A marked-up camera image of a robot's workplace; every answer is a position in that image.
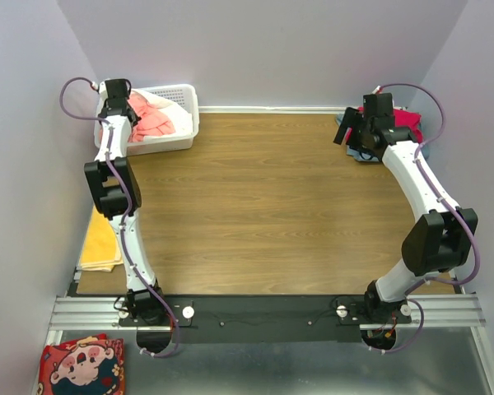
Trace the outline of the pink t shirt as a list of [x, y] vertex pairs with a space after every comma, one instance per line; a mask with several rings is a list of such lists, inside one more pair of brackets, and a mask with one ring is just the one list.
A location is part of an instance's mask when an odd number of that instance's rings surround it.
[[175, 126], [170, 118], [143, 95], [132, 92], [128, 104], [139, 117], [129, 138], [130, 142], [143, 142], [145, 137], [162, 137], [175, 133]]

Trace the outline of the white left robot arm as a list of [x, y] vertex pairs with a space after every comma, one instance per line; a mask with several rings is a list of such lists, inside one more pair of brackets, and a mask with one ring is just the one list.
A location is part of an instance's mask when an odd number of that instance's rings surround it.
[[139, 226], [142, 196], [129, 163], [128, 138], [138, 116], [128, 96], [101, 96], [98, 113], [102, 140], [96, 158], [84, 165], [96, 210], [109, 221], [122, 254], [127, 292], [121, 313], [147, 326], [168, 323], [161, 288], [148, 262]]

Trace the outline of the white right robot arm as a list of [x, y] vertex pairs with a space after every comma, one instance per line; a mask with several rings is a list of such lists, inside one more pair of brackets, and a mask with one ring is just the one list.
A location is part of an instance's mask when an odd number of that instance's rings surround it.
[[334, 138], [338, 145], [378, 159], [394, 176], [412, 209], [415, 223], [401, 245], [401, 258], [372, 281], [359, 300], [337, 300], [340, 323], [401, 323], [410, 318], [407, 297], [425, 283], [461, 286], [446, 273], [464, 265], [470, 254], [478, 273], [480, 253], [474, 234], [478, 215], [462, 208], [431, 171], [408, 127], [394, 124], [394, 112], [347, 108]]

